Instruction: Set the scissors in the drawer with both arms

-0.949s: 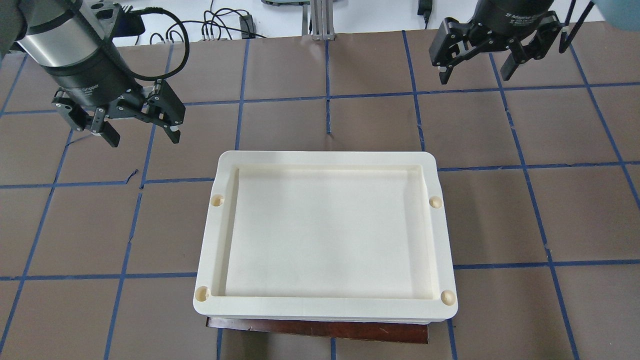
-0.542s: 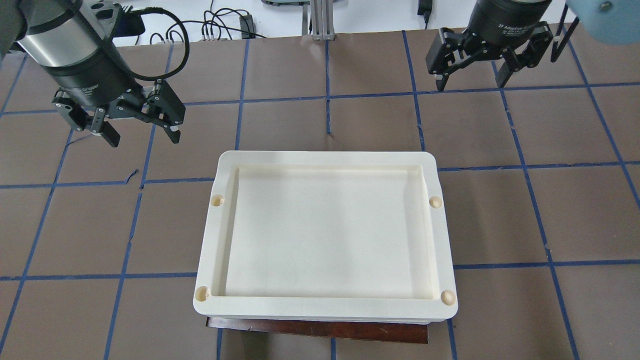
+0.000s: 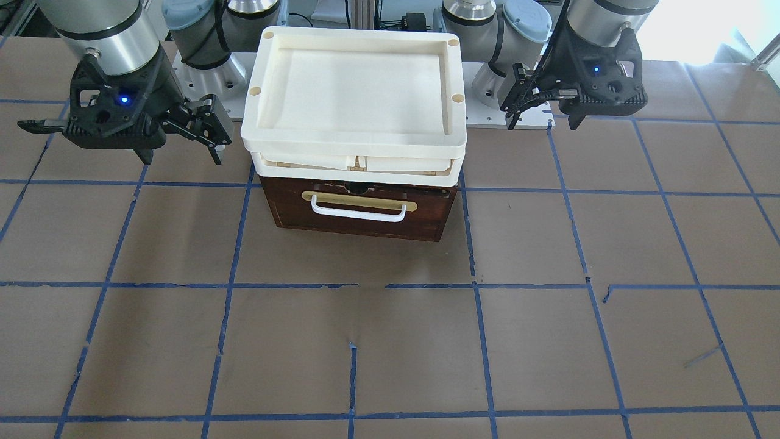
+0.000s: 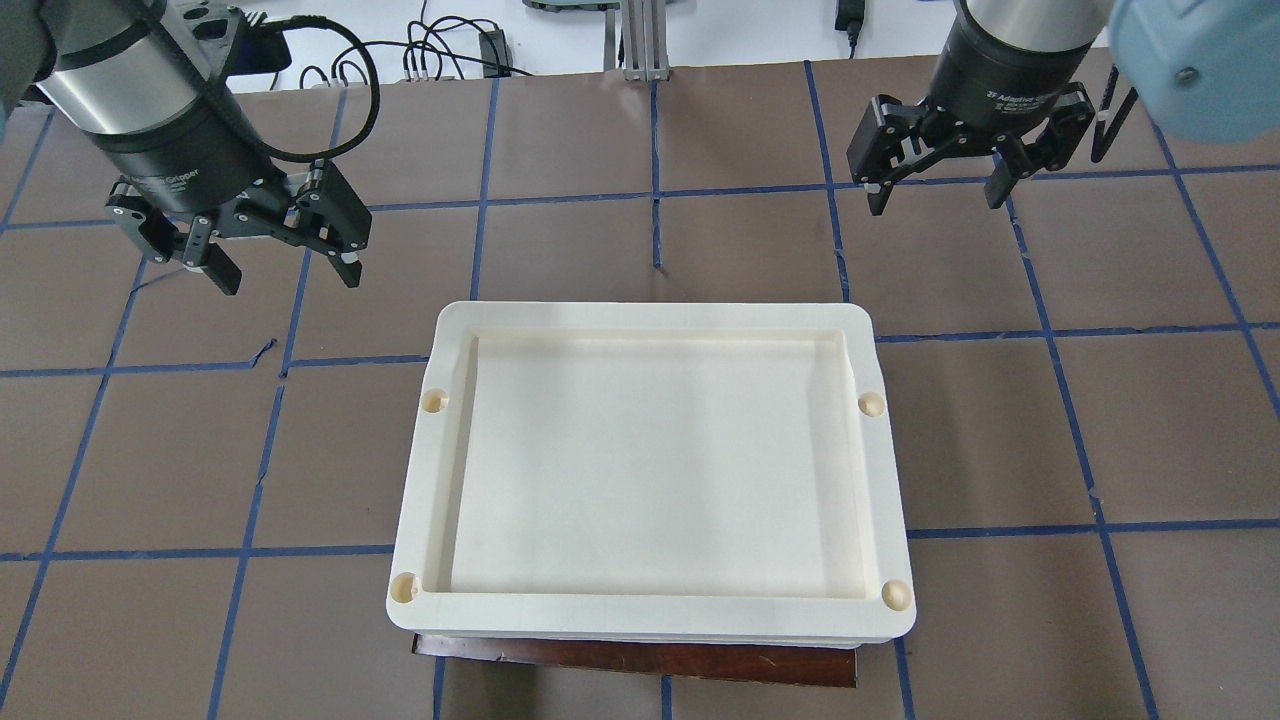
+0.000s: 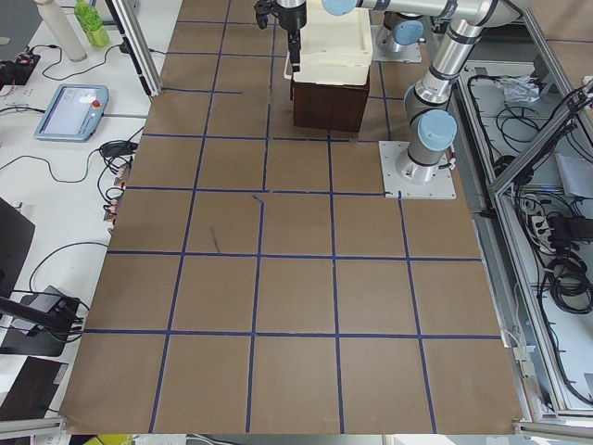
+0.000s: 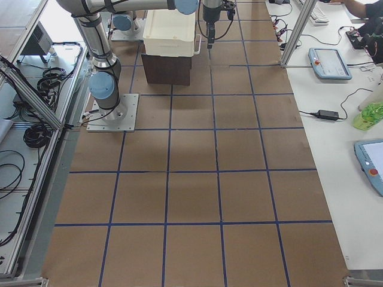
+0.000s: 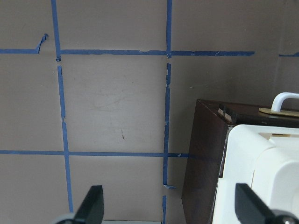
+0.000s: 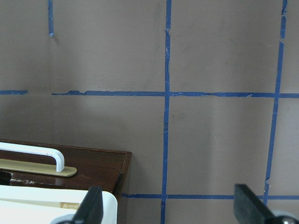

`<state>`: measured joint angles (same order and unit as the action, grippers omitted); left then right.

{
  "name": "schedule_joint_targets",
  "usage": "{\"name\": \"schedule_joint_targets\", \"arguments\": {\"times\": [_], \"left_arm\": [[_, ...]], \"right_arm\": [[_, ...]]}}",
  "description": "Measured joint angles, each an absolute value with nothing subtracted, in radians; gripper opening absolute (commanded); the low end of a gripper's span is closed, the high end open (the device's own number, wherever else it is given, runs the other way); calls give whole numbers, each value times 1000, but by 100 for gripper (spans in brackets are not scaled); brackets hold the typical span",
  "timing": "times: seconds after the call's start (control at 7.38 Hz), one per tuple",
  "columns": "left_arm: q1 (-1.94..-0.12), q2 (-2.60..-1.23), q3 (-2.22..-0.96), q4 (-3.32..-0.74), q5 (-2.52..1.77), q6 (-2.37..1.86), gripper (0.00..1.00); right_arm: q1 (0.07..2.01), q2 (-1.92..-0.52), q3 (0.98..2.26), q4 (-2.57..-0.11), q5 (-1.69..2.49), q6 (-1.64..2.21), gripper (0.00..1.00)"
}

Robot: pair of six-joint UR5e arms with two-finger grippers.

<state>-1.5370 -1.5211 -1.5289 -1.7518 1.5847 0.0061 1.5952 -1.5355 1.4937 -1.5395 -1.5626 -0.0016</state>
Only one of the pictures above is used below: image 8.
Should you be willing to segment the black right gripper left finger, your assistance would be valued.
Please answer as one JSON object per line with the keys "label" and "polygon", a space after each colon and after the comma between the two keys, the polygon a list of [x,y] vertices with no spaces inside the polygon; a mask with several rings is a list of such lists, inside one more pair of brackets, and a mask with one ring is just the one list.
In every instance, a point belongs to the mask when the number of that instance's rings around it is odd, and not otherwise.
{"label": "black right gripper left finger", "polygon": [[80,207],[71,220],[72,224],[100,224],[103,219],[102,187],[89,188]]}

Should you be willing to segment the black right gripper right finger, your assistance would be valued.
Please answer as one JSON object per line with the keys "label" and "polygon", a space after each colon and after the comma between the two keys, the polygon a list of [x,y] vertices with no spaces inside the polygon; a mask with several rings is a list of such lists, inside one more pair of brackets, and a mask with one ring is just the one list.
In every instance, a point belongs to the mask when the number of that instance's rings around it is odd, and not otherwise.
{"label": "black right gripper right finger", "polygon": [[234,215],[240,224],[271,224],[276,219],[246,184],[234,186]]}

